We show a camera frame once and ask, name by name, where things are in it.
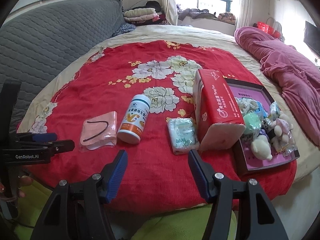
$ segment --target human hand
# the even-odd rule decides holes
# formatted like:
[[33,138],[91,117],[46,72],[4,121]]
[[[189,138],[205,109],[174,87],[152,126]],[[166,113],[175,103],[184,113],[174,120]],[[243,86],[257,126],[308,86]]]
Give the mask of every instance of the human hand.
[[[33,179],[28,176],[22,176],[19,178],[18,187],[30,186],[33,182]],[[0,193],[5,192],[5,187],[0,183]],[[19,189],[19,197],[25,197],[26,194]]]

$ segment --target gray quilted headboard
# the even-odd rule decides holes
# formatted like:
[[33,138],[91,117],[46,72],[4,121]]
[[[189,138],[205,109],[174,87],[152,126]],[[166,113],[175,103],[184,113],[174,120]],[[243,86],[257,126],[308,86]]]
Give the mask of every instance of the gray quilted headboard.
[[124,23],[122,0],[66,0],[28,11],[0,29],[0,89],[22,81],[10,130],[31,101],[70,63]]

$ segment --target curtain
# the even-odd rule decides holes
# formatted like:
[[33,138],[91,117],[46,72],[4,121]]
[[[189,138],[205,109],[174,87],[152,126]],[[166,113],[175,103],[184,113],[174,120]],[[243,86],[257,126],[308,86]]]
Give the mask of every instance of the curtain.
[[162,0],[162,6],[164,9],[164,13],[167,21],[171,25],[178,24],[178,11],[176,0]]
[[237,20],[236,28],[250,26],[252,19],[253,1],[240,0],[240,14]]

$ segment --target metal screw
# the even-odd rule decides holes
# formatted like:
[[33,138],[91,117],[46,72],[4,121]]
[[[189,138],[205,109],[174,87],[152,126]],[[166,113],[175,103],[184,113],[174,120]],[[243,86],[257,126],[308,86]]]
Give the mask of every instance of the metal screw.
[[224,175],[220,172],[217,172],[215,175],[214,175],[217,179],[223,179]]
[[258,182],[255,179],[249,179],[249,183],[254,186],[258,184]]
[[60,186],[65,186],[67,184],[67,181],[65,179],[62,179],[59,181]]
[[93,175],[92,175],[92,178],[93,178],[94,180],[100,179],[100,178],[101,178],[101,174],[99,174],[99,173],[93,174]]

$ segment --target white floor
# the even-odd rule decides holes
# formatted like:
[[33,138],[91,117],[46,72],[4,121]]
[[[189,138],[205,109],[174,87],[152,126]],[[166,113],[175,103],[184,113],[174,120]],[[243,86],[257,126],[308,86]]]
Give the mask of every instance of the white floor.
[[272,201],[289,240],[301,240],[320,211],[320,168]]

